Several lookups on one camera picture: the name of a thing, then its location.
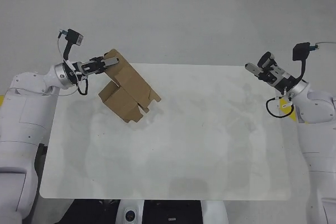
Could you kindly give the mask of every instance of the cardboard box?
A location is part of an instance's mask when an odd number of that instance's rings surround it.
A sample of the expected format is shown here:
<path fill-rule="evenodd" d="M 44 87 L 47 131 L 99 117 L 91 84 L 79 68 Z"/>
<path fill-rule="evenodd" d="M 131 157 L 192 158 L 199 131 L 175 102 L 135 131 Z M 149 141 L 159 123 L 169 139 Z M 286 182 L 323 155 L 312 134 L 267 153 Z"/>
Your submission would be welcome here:
<path fill-rule="evenodd" d="M 112 57 L 117 57 L 119 63 L 106 69 L 105 73 L 113 81 L 99 96 L 125 122 L 138 122 L 143 117 L 138 106 L 147 113 L 152 100 L 159 102 L 161 98 L 117 50 L 112 49 L 104 56 L 105 59 Z"/>

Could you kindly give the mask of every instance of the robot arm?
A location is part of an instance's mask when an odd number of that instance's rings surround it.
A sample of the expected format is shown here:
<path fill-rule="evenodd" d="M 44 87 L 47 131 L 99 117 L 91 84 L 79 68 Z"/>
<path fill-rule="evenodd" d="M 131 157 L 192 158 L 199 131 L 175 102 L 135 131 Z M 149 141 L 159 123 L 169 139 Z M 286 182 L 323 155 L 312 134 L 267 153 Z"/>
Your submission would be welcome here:
<path fill-rule="evenodd" d="M 52 126 L 59 90 L 78 88 L 80 80 L 88 83 L 88 75 L 118 63 L 117 58 L 97 57 L 71 64 L 69 50 L 73 44 L 80 45 L 83 36 L 73 30 L 60 33 L 68 41 L 64 63 L 51 66 L 46 75 L 16 75 L 0 108 L 0 223 L 21 223 L 31 211 L 38 186 L 35 156 Z M 80 93 L 87 94 L 87 88 Z"/>
<path fill-rule="evenodd" d="M 309 50 L 310 43 L 303 45 Z M 302 54 L 298 59 L 304 67 L 308 52 L 303 50 Z M 311 90 L 302 76 L 294 78 L 277 66 L 270 52 L 263 55 L 258 66 L 248 63 L 245 68 L 295 105 L 299 144 L 310 177 L 307 222 L 336 224 L 336 96 Z"/>
<path fill-rule="evenodd" d="M 258 62 L 258 66 L 247 63 L 245 68 L 259 80 L 289 98 L 289 101 L 292 100 L 301 122 L 315 124 L 329 122 L 334 118 L 333 96 L 327 92 L 311 90 L 309 83 L 296 79 L 284 71 L 277 65 L 272 53 L 266 52 Z"/>

